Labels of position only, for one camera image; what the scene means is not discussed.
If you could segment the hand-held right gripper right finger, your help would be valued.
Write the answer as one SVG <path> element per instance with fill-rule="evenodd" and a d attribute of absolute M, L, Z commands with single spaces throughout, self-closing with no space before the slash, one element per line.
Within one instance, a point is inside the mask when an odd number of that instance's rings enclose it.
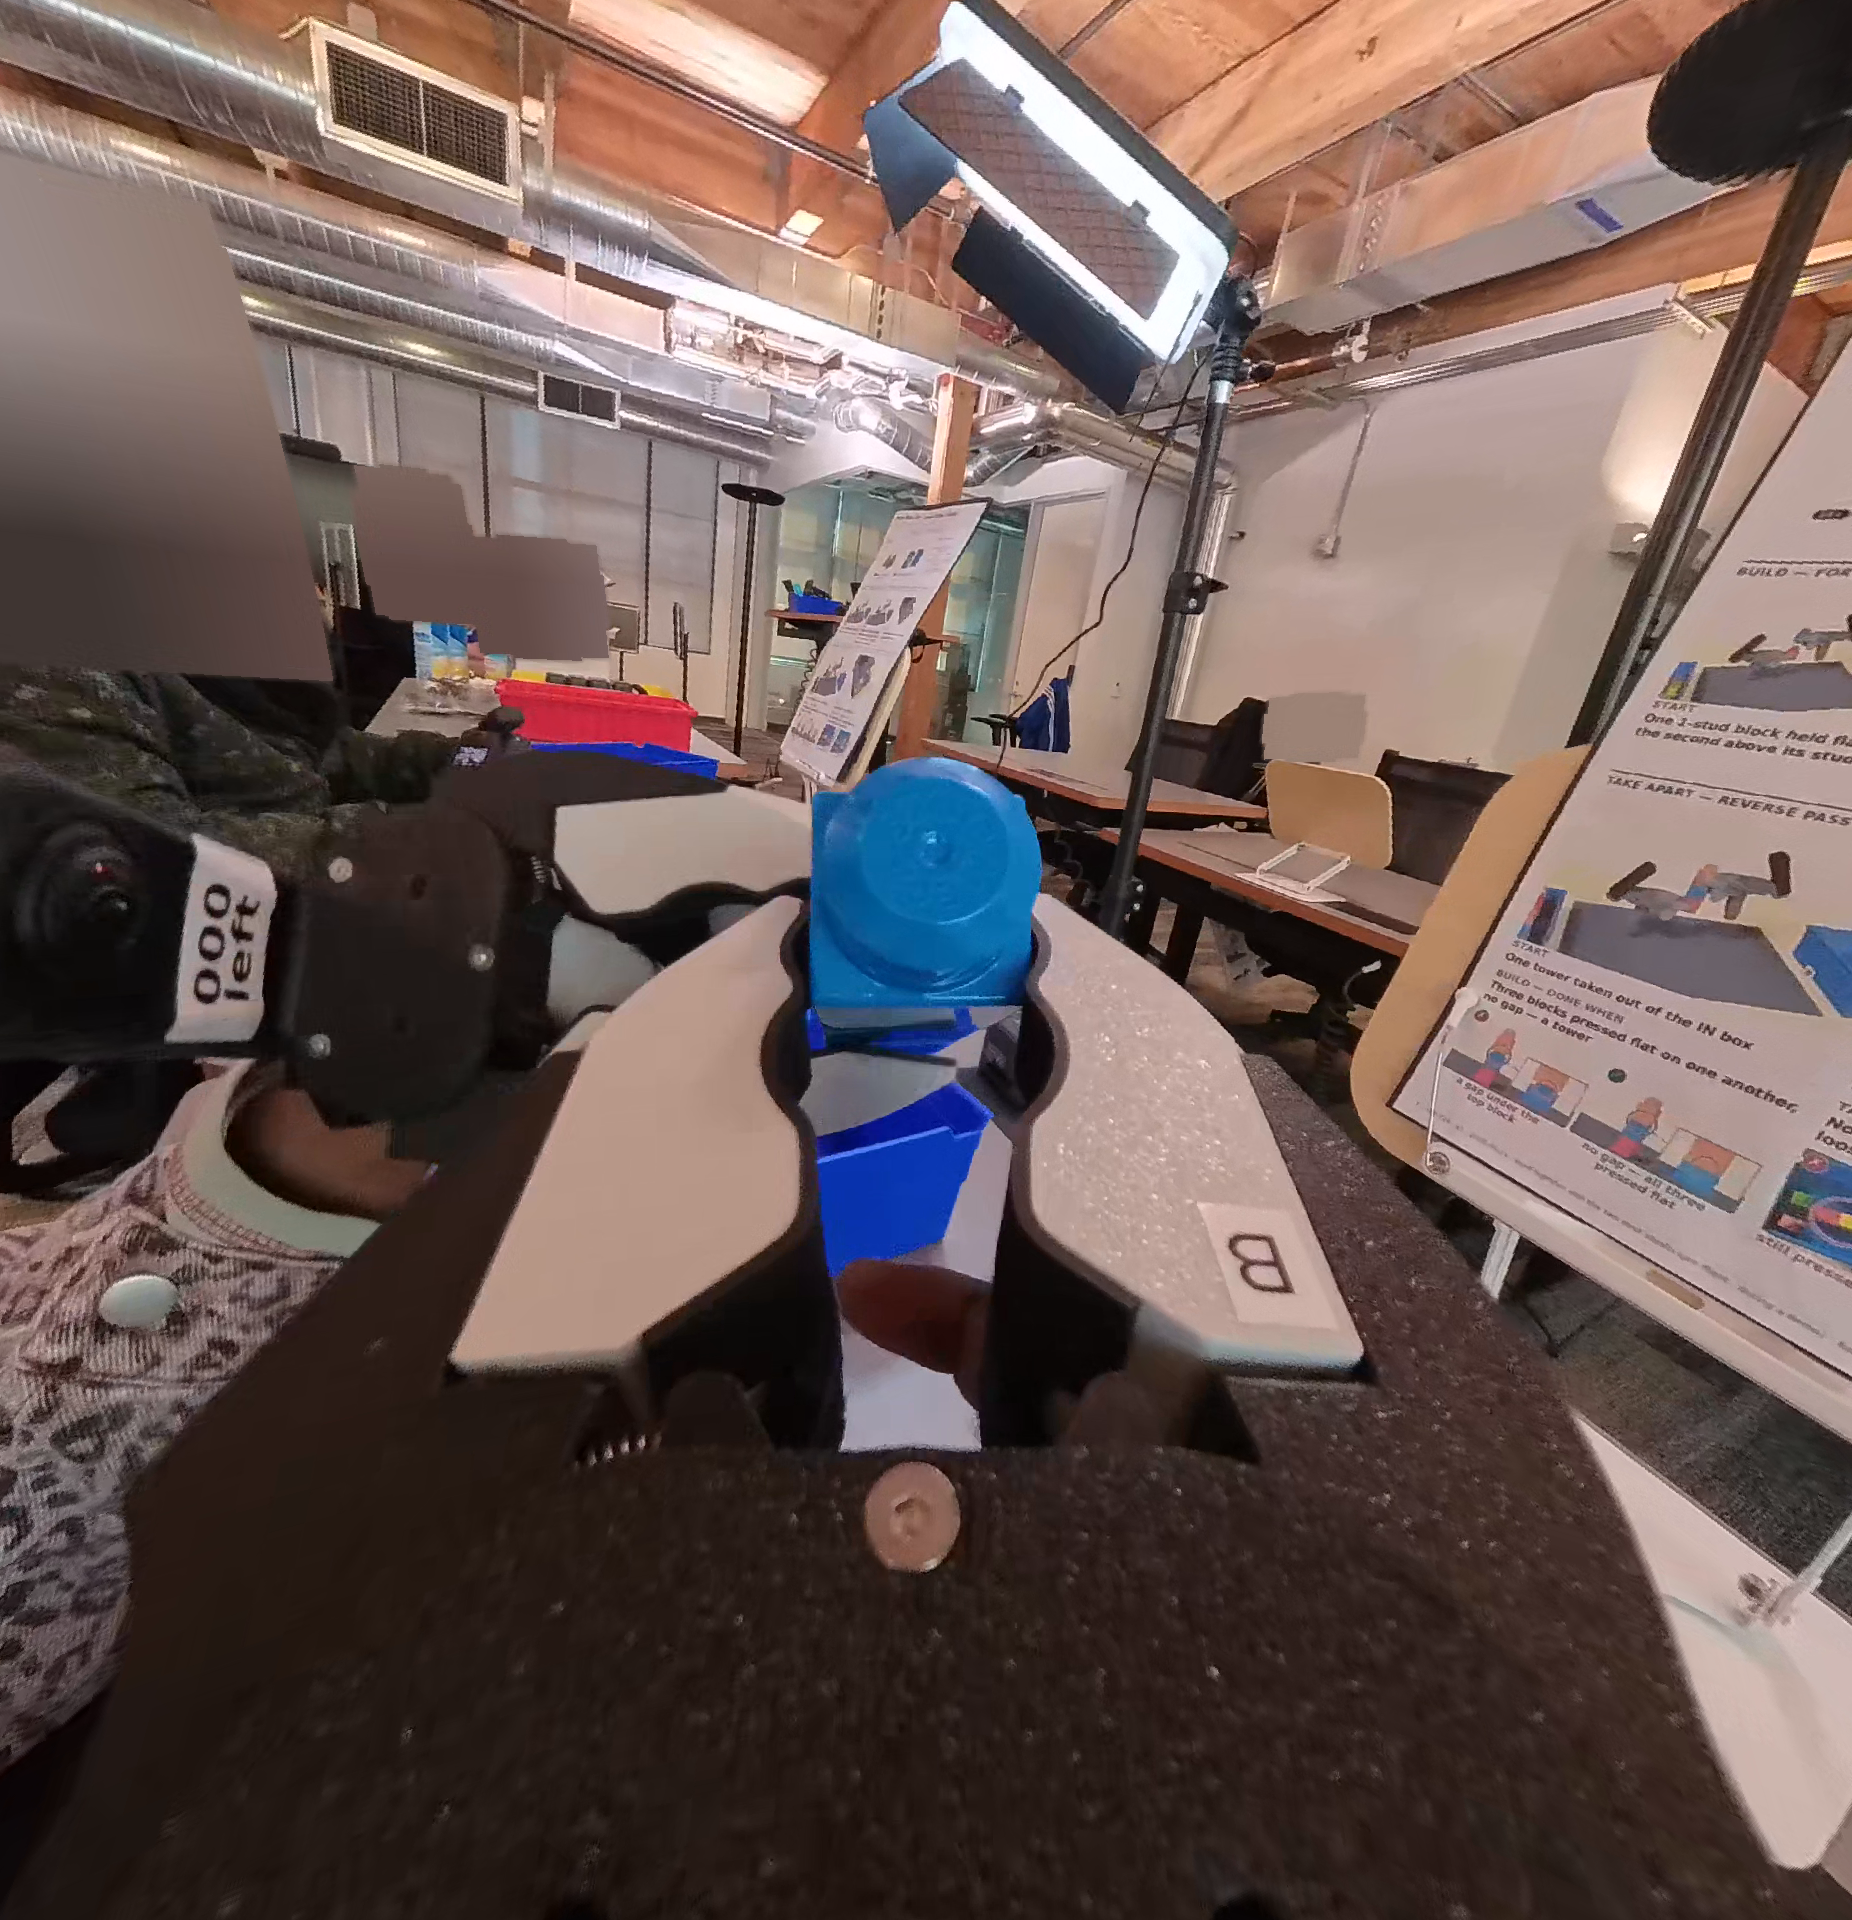
<path fill-rule="evenodd" d="M 1034 901 L 1026 1109 L 979 1372 L 987 1448 L 1058 1441 L 1125 1378 L 1168 1443 L 1218 1446 L 1225 1379 L 1344 1387 L 1366 1348 L 1243 1052 L 1163 971 Z"/>

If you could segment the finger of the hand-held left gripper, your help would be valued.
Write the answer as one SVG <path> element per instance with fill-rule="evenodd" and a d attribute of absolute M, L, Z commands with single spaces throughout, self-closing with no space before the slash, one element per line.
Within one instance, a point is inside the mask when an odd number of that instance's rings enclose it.
<path fill-rule="evenodd" d="M 570 919 L 647 948 L 725 909 L 805 900 L 813 826 L 806 807 L 753 786 L 563 804 L 549 862 Z"/>
<path fill-rule="evenodd" d="M 563 917 L 549 942 L 549 1050 L 578 1050 L 663 966 L 620 935 Z"/>

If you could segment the blue plastic bin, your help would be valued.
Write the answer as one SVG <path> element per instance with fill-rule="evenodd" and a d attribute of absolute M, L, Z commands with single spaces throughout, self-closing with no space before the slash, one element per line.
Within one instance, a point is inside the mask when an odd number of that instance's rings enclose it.
<path fill-rule="evenodd" d="M 947 1233 L 990 1128 L 990 1109 L 958 1081 L 954 1050 L 973 1012 L 886 1031 L 830 1036 L 806 1017 L 809 1087 L 801 1109 L 818 1137 L 818 1195 L 830 1271 L 897 1261 Z"/>
<path fill-rule="evenodd" d="M 529 749 L 540 757 L 606 757 L 635 765 L 647 765 L 662 771 L 680 774 L 699 780 L 720 780 L 720 762 L 714 757 L 699 757 L 683 749 L 673 749 L 658 742 L 631 741 L 591 741 L 591 742 L 529 742 Z"/>

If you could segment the blue mega block tower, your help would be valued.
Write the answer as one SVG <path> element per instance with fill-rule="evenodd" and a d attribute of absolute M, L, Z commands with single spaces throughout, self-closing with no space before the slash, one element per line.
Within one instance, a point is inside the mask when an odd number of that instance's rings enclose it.
<path fill-rule="evenodd" d="M 954 1029 L 1022 1001 L 1043 860 L 1022 797 L 944 757 L 811 801 L 811 1006 L 834 1036 Z"/>

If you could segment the person's left forearm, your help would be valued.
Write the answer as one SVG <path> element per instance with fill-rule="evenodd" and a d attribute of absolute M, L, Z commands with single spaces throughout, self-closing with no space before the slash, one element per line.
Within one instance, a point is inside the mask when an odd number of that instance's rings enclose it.
<path fill-rule="evenodd" d="M 0 1233 L 0 1774 L 117 1668 L 130 1486 L 374 1233 L 233 1161 L 274 1081 L 206 1081 L 107 1186 Z"/>

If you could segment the person's left hand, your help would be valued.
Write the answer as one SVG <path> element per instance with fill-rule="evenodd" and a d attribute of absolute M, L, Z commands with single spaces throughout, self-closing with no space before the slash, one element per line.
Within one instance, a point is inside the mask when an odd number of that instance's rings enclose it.
<path fill-rule="evenodd" d="M 225 1126 L 225 1146 L 272 1196 L 369 1222 L 392 1217 L 432 1175 L 425 1159 L 392 1153 L 389 1125 L 332 1125 L 306 1090 L 290 1084 L 242 1090 Z"/>

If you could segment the red plastic bin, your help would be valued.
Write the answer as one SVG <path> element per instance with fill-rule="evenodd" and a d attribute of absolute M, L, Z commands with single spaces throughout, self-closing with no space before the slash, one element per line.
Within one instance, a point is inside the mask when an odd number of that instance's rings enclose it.
<path fill-rule="evenodd" d="M 521 715 L 517 737 L 533 747 L 629 742 L 688 752 L 699 715 L 646 689 L 611 689 L 550 678 L 506 678 L 497 701 Z"/>

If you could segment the instruction poster board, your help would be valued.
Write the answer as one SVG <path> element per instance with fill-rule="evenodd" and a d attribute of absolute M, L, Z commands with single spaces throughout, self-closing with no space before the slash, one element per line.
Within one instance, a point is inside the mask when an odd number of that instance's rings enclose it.
<path fill-rule="evenodd" d="M 891 517 L 797 699 L 781 742 L 784 774 L 841 788 L 861 771 L 903 688 L 913 639 L 985 511 L 985 496 L 973 496 Z"/>
<path fill-rule="evenodd" d="M 1852 334 L 1366 1039 L 1396 1153 L 1852 1443 Z"/>

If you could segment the wooden chair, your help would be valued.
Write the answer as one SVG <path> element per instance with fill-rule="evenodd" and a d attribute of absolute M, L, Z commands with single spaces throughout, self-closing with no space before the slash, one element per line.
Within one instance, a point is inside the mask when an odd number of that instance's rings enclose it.
<path fill-rule="evenodd" d="M 1373 774 L 1274 759 L 1265 768 L 1268 834 L 1288 845 L 1344 854 L 1350 863 L 1393 863 L 1393 791 Z"/>

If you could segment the black office chair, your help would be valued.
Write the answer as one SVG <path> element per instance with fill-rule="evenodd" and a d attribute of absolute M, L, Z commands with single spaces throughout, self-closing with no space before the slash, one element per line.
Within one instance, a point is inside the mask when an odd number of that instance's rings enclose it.
<path fill-rule="evenodd" d="M 1375 779 L 1393 807 L 1388 872 L 1444 883 L 1490 797 L 1511 775 L 1479 765 L 1427 760 L 1396 749 L 1378 757 Z"/>
<path fill-rule="evenodd" d="M 1254 697 L 1239 701 L 1216 723 L 1162 723 L 1152 754 L 1152 788 L 1148 796 L 1148 829 L 1252 826 L 1264 818 L 1258 796 L 1268 754 L 1264 727 L 1268 703 Z M 1213 809 L 1171 811 L 1162 796 L 1167 786 L 1243 802 L 1246 815 L 1222 818 Z"/>

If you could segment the LED light panel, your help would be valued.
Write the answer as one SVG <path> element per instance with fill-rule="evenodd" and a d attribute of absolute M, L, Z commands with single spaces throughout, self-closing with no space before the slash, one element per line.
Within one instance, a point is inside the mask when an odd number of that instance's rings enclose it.
<path fill-rule="evenodd" d="M 1108 410 L 1201 333 L 1257 327 L 1227 213 L 999 4 L 947 4 L 861 125 L 891 225 L 958 183 L 952 273 Z"/>

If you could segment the white poster stand base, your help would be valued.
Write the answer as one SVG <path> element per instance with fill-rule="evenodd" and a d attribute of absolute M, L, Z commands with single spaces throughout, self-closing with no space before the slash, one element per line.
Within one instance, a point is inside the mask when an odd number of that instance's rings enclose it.
<path fill-rule="evenodd" d="M 1754 1837 L 1852 1895 L 1852 1443 L 1513 1229 L 1476 1250 L 1634 1528 Z"/>

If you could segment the black disc stand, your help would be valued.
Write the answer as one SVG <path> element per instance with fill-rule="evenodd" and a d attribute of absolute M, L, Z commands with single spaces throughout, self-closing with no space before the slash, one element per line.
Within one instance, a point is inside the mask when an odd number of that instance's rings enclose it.
<path fill-rule="evenodd" d="M 1688 181 L 1781 176 L 1784 193 L 1568 731 L 1569 747 L 1589 746 L 1622 697 L 1852 165 L 1852 3 L 1748 3 L 1712 21 L 1658 82 L 1646 140 Z"/>

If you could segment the silver horizontal duct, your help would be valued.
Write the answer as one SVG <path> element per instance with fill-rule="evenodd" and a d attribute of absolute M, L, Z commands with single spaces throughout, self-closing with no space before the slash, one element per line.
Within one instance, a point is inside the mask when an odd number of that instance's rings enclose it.
<path fill-rule="evenodd" d="M 922 358 L 951 354 L 958 341 L 962 320 L 951 308 L 735 222 L 665 212 L 599 172 L 559 161 L 549 132 L 527 129 L 522 119 L 517 207 L 328 140 L 316 124 L 306 42 L 290 33 L 298 21 L 267 36 L 204 4 L 0 3 L 0 61 L 617 283 L 731 312 L 782 308 Z"/>

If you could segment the rectangular metal duct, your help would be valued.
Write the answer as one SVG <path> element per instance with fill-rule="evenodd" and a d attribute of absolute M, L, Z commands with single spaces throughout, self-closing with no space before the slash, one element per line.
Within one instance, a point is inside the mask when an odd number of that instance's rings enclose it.
<path fill-rule="evenodd" d="M 1603 250 L 1724 193 L 1646 153 L 1600 165 L 1479 148 L 1292 227 L 1258 300 L 1270 327 L 1320 334 Z"/>

